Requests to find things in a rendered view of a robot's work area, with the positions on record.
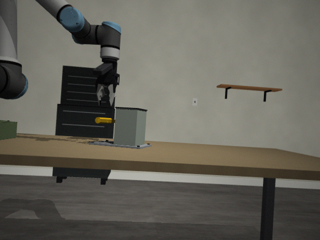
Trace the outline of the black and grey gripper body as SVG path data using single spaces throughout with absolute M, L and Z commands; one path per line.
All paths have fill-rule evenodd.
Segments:
M 104 75 L 99 75 L 98 80 L 102 82 L 104 85 L 110 85 L 111 81 L 113 80 L 113 77 L 115 77 L 115 80 L 117 82 L 117 85 L 119 85 L 120 82 L 120 74 L 117 73 L 117 60 L 114 58 L 108 58 L 104 57 L 102 58 L 103 63 L 112 63 L 113 68 L 105 73 Z

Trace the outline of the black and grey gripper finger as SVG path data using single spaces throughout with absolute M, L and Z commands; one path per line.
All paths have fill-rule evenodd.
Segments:
M 105 96 L 104 88 L 105 88 L 105 85 L 102 84 L 102 82 L 99 81 L 99 77 L 97 77 L 97 80 L 95 82 L 95 89 L 96 89 L 96 95 L 97 95 L 99 106 L 101 105 L 101 97 Z
M 115 92 L 116 87 L 117 87 L 116 78 L 113 77 L 112 81 L 110 82 L 110 85 L 108 86 L 110 106 L 112 106 L 114 97 L 116 97 L 116 92 Z

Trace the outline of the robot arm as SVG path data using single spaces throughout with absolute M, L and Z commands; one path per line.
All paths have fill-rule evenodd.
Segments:
M 36 1 L 71 33 L 75 43 L 100 45 L 101 59 L 120 59 L 121 27 L 117 23 L 92 25 L 65 0 Z M 112 68 L 112 63 L 104 62 L 93 69 L 93 74 L 103 76 Z M 0 0 L 0 98 L 18 99 L 27 89 L 28 79 L 18 61 L 17 0 Z

